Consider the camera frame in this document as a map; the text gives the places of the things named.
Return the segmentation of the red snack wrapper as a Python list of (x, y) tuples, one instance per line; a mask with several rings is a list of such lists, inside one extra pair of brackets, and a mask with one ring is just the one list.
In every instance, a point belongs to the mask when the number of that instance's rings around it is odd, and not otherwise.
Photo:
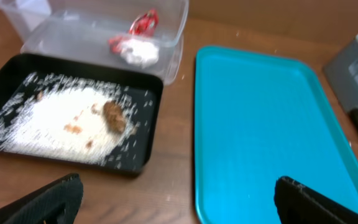
[[(151, 9), (145, 14), (138, 16), (127, 31), (129, 35), (153, 37), (159, 24), (159, 16), (156, 9)], [(121, 44), (129, 40), (130, 37), (117, 35), (109, 39), (109, 49), (111, 53), (121, 53)]]

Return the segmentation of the white napkin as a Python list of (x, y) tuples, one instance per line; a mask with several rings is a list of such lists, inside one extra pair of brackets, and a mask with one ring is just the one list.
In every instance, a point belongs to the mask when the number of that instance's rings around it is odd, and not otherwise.
[(159, 47), (142, 40), (124, 40), (119, 44), (119, 55), (129, 65), (146, 68), (158, 62)]

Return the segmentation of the brown food scrap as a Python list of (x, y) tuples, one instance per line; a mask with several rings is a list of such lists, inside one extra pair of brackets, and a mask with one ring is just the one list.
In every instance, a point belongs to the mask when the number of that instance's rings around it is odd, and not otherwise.
[(122, 134), (126, 128), (126, 120), (122, 108), (113, 101), (107, 101), (103, 105), (103, 116), (108, 128), (115, 133)]

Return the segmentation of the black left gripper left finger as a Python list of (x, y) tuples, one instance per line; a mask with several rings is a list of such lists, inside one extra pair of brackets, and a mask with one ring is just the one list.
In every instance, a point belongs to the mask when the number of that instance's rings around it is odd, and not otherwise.
[(71, 173), (0, 208), (0, 224), (73, 224), (82, 199), (80, 176)]

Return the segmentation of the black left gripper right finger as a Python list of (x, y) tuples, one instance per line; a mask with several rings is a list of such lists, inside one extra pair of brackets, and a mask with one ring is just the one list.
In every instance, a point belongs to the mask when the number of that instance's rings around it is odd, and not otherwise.
[(276, 181), (273, 199), (282, 224), (358, 224), (358, 213), (288, 176)]

